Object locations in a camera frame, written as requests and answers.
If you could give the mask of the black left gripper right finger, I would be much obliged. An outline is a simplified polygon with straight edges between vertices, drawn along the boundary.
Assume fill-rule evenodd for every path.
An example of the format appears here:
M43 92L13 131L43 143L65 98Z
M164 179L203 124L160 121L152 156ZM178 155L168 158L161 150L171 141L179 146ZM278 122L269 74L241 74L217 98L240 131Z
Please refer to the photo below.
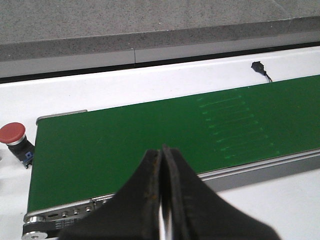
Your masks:
M276 231L219 197L181 152L161 151L164 225L170 240L278 240Z

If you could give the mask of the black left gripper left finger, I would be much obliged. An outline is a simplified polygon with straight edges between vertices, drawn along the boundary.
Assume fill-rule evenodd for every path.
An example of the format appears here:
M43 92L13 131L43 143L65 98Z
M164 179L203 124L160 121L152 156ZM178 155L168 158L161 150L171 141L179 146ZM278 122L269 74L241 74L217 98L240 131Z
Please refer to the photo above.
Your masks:
M64 228L60 240L158 240L160 207L158 150L147 150L124 186L103 206Z

